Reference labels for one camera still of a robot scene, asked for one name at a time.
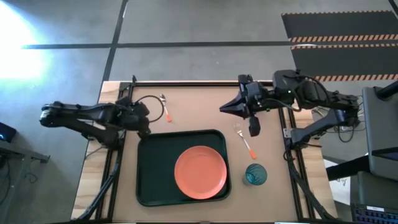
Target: fork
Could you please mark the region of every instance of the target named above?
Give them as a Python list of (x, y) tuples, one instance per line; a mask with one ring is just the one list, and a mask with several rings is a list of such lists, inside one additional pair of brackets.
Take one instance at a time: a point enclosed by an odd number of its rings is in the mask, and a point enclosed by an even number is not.
[(248, 149), (249, 152), (250, 152), (251, 158), (252, 158), (252, 159), (256, 159), (257, 156), (255, 155), (255, 153), (253, 152), (253, 150), (251, 150), (251, 148), (250, 148), (248, 142), (247, 142), (247, 141), (245, 140), (245, 138), (243, 137), (241, 125), (240, 125), (240, 124), (234, 124), (234, 129), (235, 129), (236, 133), (238, 134), (238, 136), (240, 136), (240, 137), (242, 138), (244, 144), (246, 145), (247, 149)]

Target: black mat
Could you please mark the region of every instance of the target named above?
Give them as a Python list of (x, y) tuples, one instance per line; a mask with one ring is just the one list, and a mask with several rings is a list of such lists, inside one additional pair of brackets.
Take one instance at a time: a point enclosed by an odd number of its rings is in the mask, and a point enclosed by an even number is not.
[(398, 39), (391, 11), (286, 13), (282, 19), (292, 42)]
[(398, 77), (398, 44), (291, 47), (297, 69), (321, 81)]

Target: plate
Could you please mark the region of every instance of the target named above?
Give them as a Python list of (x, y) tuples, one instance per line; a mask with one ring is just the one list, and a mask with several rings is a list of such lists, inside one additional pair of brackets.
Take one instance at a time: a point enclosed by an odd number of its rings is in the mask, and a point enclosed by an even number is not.
[(207, 199), (216, 195), (226, 181), (226, 164), (222, 156), (207, 146), (194, 146), (177, 159), (174, 177), (179, 189), (188, 197)]

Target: utensil handle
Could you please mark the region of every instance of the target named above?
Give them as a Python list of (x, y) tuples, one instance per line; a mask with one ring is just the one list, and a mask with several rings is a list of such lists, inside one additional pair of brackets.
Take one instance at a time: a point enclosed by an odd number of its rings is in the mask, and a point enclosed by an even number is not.
[(169, 112), (167, 111), (166, 106), (164, 106), (164, 111), (166, 112), (167, 121), (168, 121), (168, 122), (171, 122), (171, 121), (172, 121), (172, 118), (170, 117)]
[(246, 145), (246, 147), (248, 148), (248, 150), (249, 150), (249, 152), (250, 152), (251, 158), (252, 158), (252, 159), (256, 159), (257, 156), (255, 155), (255, 153), (253, 152), (253, 150), (251, 150), (251, 148), (250, 148), (248, 142), (247, 142), (244, 138), (242, 138), (242, 139), (243, 139), (243, 141), (244, 141), (244, 144)]

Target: glass cup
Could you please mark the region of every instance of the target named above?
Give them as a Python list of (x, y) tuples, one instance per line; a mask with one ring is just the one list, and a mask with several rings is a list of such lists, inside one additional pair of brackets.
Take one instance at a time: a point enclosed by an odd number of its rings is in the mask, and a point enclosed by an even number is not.
[(246, 185), (262, 185), (267, 180), (267, 171), (260, 164), (251, 164), (243, 175)]

